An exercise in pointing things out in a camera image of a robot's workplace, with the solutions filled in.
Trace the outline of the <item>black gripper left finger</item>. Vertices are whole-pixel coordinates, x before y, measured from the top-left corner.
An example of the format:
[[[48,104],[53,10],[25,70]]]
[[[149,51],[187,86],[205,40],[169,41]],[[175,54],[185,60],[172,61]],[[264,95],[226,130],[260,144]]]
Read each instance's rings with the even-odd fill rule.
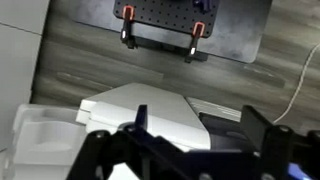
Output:
[[[135,127],[146,130],[148,126],[148,108],[146,105],[138,107],[137,115],[135,118]]]

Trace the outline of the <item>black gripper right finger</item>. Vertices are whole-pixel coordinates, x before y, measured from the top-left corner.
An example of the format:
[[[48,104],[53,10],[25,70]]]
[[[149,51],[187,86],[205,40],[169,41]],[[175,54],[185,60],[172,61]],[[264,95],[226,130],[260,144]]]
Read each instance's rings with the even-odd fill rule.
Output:
[[[244,105],[241,111],[240,128],[257,152],[262,153],[272,129],[272,124],[253,106]]]

